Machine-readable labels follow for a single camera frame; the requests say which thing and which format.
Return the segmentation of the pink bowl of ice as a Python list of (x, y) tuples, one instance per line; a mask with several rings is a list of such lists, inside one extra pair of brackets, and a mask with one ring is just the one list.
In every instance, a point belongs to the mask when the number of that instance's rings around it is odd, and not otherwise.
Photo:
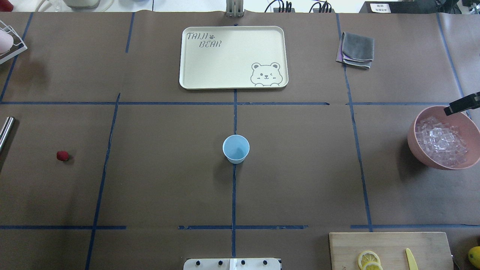
[(432, 168), (470, 168), (480, 158), (479, 129), (466, 114), (447, 116), (444, 109), (445, 106), (430, 106), (419, 113), (408, 132), (409, 149)]

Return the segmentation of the light blue plastic cup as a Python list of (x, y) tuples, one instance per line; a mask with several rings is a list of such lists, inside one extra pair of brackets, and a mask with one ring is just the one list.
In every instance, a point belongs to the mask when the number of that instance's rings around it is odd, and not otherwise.
[(224, 140), (222, 151), (229, 162), (240, 164), (250, 152), (250, 143), (242, 135), (231, 135)]

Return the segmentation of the black label box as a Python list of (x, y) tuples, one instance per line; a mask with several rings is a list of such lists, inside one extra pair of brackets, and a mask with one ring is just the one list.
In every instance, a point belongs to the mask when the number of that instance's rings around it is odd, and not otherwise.
[(437, 12), (434, 0), (366, 0), (359, 14), (433, 14)]

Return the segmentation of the folded grey cloth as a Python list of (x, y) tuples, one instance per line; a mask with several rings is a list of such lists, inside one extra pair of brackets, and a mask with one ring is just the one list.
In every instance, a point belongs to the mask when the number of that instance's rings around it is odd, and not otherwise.
[(342, 32), (336, 62), (370, 69), (374, 61), (374, 38)]

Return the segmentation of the whole yellow lemon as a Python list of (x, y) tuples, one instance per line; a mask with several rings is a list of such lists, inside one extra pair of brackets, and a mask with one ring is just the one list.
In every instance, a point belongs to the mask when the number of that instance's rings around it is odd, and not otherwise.
[(480, 269), (480, 246), (470, 248), (468, 260), (476, 269)]

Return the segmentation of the wooden cutting board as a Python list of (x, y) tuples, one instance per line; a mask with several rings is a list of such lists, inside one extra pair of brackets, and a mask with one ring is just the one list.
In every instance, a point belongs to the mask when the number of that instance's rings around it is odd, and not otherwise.
[(444, 232), (331, 232), (329, 241), (333, 270), (359, 270), (365, 250), (377, 253), (384, 270), (408, 270), (407, 248), (420, 270), (454, 269)]

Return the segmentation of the yellow plastic knife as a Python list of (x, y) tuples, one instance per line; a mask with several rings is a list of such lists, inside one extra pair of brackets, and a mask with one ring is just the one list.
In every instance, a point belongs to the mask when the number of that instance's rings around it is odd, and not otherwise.
[(409, 270), (418, 270), (419, 268), (411, 249), (406, 248), (405, 253), (406, 253)]

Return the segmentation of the cream bear serving tray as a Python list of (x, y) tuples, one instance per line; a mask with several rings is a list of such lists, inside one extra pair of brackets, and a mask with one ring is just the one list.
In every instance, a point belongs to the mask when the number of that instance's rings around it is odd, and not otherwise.
[(181, 38), (184, 89), (279, 89), (289, 82), (278, 26), (191, 26)]

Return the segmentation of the red strawberry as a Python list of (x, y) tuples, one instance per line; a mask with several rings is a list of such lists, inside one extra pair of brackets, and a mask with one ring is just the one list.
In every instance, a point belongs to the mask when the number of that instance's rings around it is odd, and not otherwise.
[(70, 159), (70, 154), (67, 151), (58, 151), (55, 155), (59, 161), (68, 161)]

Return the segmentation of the steel muddler black tip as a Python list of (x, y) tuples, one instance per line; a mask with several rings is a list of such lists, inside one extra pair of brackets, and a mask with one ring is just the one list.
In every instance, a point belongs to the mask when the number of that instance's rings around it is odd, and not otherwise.
[(15, 118), (13, 116), (8, 116), (5, 119), (5, 122), (1, 128), (0, 132), (0, 152), (2, 152), (2, 149), (5, 147), (5, 143), (7, 141), (7, 138), (10, 134), (11, 128), (13, 127), (15, 122)]

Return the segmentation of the red bottle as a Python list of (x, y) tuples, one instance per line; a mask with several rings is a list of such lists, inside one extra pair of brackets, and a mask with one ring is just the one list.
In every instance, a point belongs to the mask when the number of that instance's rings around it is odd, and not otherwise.
[(9, 0), (0, 0), (0, 12), (12, 12), (14, 5)]

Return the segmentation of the aluminium frame post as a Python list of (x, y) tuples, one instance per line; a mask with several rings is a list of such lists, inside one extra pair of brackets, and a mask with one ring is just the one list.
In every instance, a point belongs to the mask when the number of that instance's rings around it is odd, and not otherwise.
[(240, 18), (244, 15), (244, 0), (226, 0), (226, 17)]

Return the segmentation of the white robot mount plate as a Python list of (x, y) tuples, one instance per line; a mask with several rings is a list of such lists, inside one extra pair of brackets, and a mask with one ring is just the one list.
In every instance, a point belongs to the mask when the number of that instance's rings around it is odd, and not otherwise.
[(281, 270), (277, 258), (191, 258), (185, 261), (184, 270)]

